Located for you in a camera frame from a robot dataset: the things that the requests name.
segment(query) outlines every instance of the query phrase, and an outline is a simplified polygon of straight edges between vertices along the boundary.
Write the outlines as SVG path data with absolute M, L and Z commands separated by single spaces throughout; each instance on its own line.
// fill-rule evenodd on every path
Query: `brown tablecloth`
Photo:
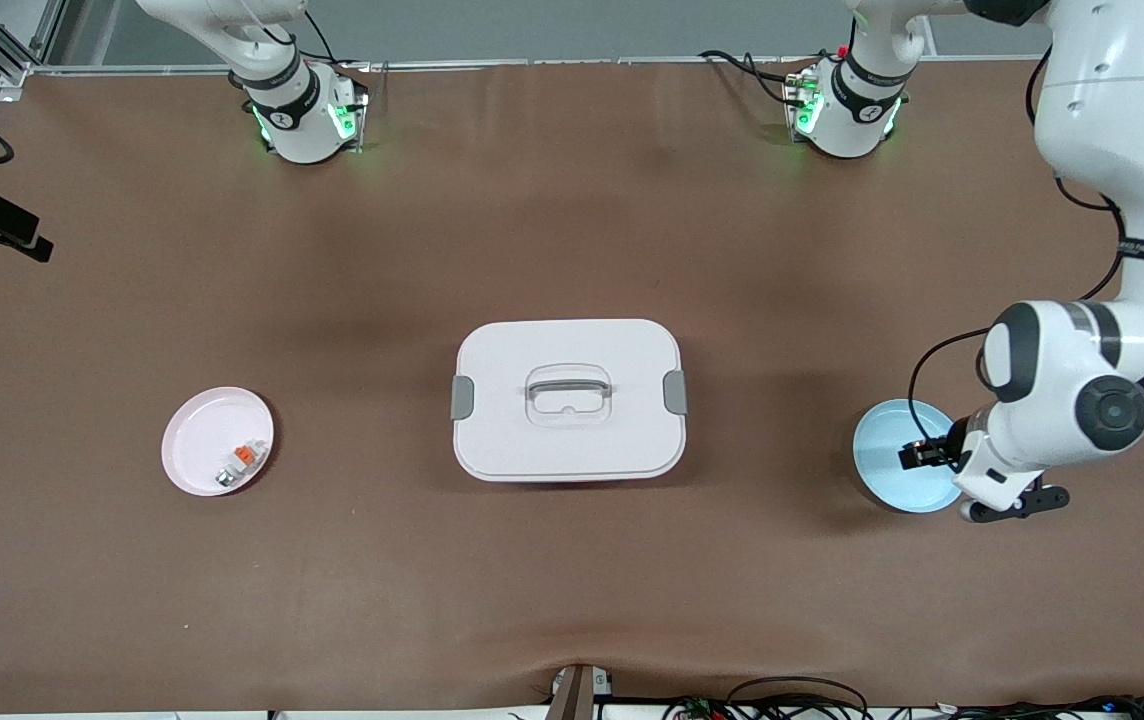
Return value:
M 924 65 L 851 161 L 725 69 L 376 77 L 366 151 L 320 167 L 264 155 L 220 77 L 32 78 L 0 192 L 56 254 L 0 250 L 0 711 L 484 706 L 572 660 L 627 694 L 1144 693 L 1144 443 L 996 525 L 880 509 L 851 469 L 929 345 L 1110 264 L 1033 147 L 1028 70 Z M 676 334 L 678 468 L 468 477 L 458 343 L 585 316 Z M 974 348 L 921 397 L 987 401 Z M 276 457 L 186 496 L 160 433 L 223 383 L 275 406 Z

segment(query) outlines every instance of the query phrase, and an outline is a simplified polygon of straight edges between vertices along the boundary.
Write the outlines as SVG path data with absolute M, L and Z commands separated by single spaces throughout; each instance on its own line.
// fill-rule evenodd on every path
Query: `white storage box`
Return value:
M 493 323 L 456 356 L 456 459 L 490 482 L 654 478 L 686 413 L 678 343 L 651 321 Z

